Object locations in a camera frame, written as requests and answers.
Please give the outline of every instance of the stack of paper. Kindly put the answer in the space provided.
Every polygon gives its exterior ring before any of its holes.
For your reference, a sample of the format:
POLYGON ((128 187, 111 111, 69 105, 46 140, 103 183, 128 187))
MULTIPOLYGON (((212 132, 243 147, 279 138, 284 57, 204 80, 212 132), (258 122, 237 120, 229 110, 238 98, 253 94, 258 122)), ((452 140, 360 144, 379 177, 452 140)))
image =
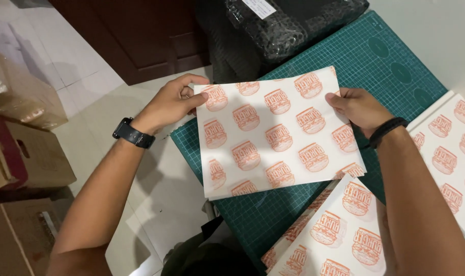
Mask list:
POLYGON ((291 246, 292 242, 297 238, 299 233, 301 233, 304 226, 308 223, 308 221, 313 217, 316 211, 321 207, 321 205, 325 202, 328 196, 331 194, 333 189, 337 186, 339 180, 333 180, 330 185, 328 185, 320 194, 319 196, 311 203, 308 208, 299 216, 296 221, 292 224, 289 229, 278 239, 278 241, 270 248, 263 257, 261 257, 261 261, 266 266, 266 273, 269 273, 273 266, 277 263, 277 261, 282 257, 285 253, 287 248, 291 246))
POLYGON ((465 100, 449 93, 410 134, 465 236, 465 100))
POLYGON ((205 196, 362 176, 348 119, 324 96, 339 92, 333 66, 293 78, 196 85, 209 100, 197 108, 205 196))
POLYGON ((346 174, 268 275, 389 275, 393 252, 385 207, 346 174))

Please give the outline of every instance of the black bracelet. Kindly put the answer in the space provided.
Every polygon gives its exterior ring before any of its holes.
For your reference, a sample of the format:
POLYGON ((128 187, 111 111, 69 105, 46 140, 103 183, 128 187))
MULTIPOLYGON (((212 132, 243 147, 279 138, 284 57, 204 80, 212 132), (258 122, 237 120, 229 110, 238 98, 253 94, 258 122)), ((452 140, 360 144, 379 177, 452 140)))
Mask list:
POLYGON ((369 138, 369 146, 373 149, 377 148, 377 146, 383 139, 383 136, 399 126, 404 126, 406 128, 408 126, 408 121, 401 117, 396 117, 386 121, 384 124, 379 126, 376 129, 376 131, 374 131, 374 133, 371 135, 371 137, 369 138))

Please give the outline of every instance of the dark brown door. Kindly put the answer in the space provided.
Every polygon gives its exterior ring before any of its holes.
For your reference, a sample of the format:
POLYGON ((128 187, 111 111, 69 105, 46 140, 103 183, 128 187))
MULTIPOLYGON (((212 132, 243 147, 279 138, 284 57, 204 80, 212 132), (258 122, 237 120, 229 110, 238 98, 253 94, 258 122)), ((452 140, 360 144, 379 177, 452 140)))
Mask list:
POLYGON ((128 85, 210 64, 194 1, 50 2, 128 85))

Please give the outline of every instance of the green cutting mat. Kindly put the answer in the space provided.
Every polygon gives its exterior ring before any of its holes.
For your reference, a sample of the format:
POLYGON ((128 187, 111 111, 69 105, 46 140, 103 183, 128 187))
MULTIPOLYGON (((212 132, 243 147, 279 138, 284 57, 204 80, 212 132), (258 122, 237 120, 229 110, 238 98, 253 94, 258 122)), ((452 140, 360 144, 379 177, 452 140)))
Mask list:
MULTIPOLYGON (((408 121, 448 91, 374 11, 260 80, 294 77, 330 65, 335 66, 340 86, 367 89, 391 113, 408 121)), ((197 120, 176 129, 171 137, 202 182, 197 120)), ((359 147, 367 144, 362 134, 356 133, 356 138, 359 147)), ((375 151, 362 150, 362 157, 368 173, 360 179, 386 202, 375 151)), ((255 266, 263 271, 261 256, 326 185, 328 182, 297 185, 214 203, 255 266)))

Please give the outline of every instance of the hand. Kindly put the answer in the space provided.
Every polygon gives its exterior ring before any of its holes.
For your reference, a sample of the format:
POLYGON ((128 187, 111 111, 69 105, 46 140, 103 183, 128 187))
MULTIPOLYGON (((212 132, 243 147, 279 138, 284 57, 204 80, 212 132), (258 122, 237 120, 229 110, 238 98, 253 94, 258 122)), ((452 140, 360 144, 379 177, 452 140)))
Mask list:
POLYGON ((209 80, 202 76, 185 74, 164 85, 131 122, 131 126, 142 133, 155 135, 169 124, 178 122, 185 115, 197 115, 196 107, 208 99, 207 93, 193 95, 190 83, 207 85, 209 80))
POLYGON ((340 88, 341 97, 328 93, 329 105, 340 109, 347 118, 360 127, 367 139, 376 129, 394 116, 369 92, 361 88, 340 88))

